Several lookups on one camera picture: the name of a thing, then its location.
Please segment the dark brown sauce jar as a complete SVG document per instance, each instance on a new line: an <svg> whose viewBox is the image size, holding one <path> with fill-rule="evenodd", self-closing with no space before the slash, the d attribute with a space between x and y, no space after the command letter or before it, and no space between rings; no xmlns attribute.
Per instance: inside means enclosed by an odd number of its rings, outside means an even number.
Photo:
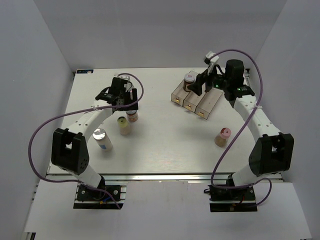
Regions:
<svg viewBox="0 0 320 240"><path fill-rule="evenodd" d="M195 74L190 71L184 75L183 79L183 90L186 92L190 92L191 90L188 88L191 84L193 84L196 80Z"/></svg>

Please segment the orange label sauce jar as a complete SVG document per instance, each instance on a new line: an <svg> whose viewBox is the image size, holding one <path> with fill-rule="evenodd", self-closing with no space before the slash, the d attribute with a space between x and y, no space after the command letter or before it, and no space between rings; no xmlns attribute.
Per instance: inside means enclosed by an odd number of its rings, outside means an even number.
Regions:
<svg viewBox="0 0 320 240"><path fill-rule="evenodd" d="M138 111L137 110L126 111L126 117L129 122L134 123L139 119Z"/></svg>

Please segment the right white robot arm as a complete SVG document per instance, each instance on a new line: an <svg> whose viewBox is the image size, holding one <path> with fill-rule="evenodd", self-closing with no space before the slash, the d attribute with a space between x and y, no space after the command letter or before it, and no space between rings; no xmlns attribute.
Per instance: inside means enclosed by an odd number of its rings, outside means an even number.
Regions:
<svg viewBox="0 0 320 240"><path fill-rule="evenodd" d="M294 138L290 133L282 133L264 113L260 99L245 84L245 66L241 60L228 60L224 71L208 58L205 63L208 68L188 88L197 95L203 93L202 88L206 93L212 88L223 90L225 99L244 120L241 130L248 128L255 141L248 164L231 174L224 186L213 185L226 189L226 195L236 200L243 195L244 188L290 168Z"/></svg>

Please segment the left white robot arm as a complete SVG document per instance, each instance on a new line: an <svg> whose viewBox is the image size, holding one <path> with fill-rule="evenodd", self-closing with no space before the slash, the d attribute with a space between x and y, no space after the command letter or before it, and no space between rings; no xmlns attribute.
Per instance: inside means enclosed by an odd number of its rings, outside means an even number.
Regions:
<svg viewBox="0 0 320 240"><path fill-rule="evenodd" d="M89 164L87 143L94 131L114 112L137 109L138 92L129 75L121 73L115 76L111 86L104 88L95 97L91 110L86 110L67 128L54 131L51 163L89 186L88 193L94 199L103 198L106 193L105 181Z"/></svg>

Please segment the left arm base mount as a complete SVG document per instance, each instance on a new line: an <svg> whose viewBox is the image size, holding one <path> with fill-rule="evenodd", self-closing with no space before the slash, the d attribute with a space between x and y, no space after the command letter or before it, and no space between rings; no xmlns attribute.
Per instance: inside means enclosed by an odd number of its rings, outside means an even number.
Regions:
<svg viewBox="0 0 320 240"><path fill-rule="evenodd" d="M73 208L80 210L120 210L125 203L127 186L115 181L105 181L105 183L99 184L100 189L103 187L109 194L78 184Z"/></svg>

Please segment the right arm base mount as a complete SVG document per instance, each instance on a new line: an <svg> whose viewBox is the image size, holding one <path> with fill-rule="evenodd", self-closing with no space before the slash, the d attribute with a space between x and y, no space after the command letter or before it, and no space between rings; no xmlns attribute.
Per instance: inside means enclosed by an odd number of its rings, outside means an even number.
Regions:
<svg viewBox="0 0 320 240"><path fill-rule="evenodd" d="M219 187L228 187L227 184L219 184ZM203 190L209 196L211 213L244 213L257 212L256 196L253 187L226 189L208 185Z"/></svg>

